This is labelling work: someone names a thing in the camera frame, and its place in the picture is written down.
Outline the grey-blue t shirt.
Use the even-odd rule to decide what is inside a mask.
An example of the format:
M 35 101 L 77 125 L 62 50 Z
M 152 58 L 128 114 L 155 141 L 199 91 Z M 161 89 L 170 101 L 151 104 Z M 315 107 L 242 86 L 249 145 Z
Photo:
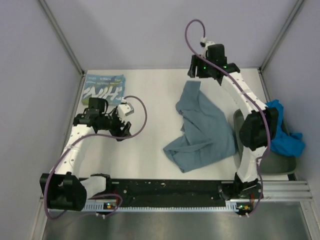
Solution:
M 236 154 L 233 130 L 224 112 L 188 80 L 175 109 L 182 116 L 182 135 L 163 148 L 166 157 L 187 173 Z

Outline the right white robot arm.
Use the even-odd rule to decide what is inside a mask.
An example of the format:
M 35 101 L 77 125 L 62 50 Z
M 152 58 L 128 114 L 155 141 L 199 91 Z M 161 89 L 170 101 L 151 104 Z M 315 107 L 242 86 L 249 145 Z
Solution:
M 203 52 L 192 55 L 188 76 L 215 79 L 233 98 L 244 120 L 238 132 L 243 146 L 241 162 L 228 198 L 259 195 L 262 192 L 260 162 L 270 151 L 271 140 L 276 135 L 278 110 L 268 107 L 254 94 L 238 66 L 227 61 L 223 44 L 203 39 L 200 45 Z

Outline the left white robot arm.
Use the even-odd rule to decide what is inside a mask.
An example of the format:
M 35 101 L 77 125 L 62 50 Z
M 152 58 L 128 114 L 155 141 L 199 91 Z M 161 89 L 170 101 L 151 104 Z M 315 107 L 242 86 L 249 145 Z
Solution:
M 80 179 L 79 173 L 86 152 L 99 131 L 108 131 L 117 141 L 130 137 L 131 123 L 126 117 L 134 113 L 133 106 L 125 99 L 108 110 L 108 101 L 91 97 L 88 106 L 75 116 L 70 137 L 62 155 L 50 173 L 41 175 L 39 183 L 48 210 L 81 211 L 86 201 L 96 194 L 109 198 L 114 191 L 108 183 L 109 175 L 94 173 Z

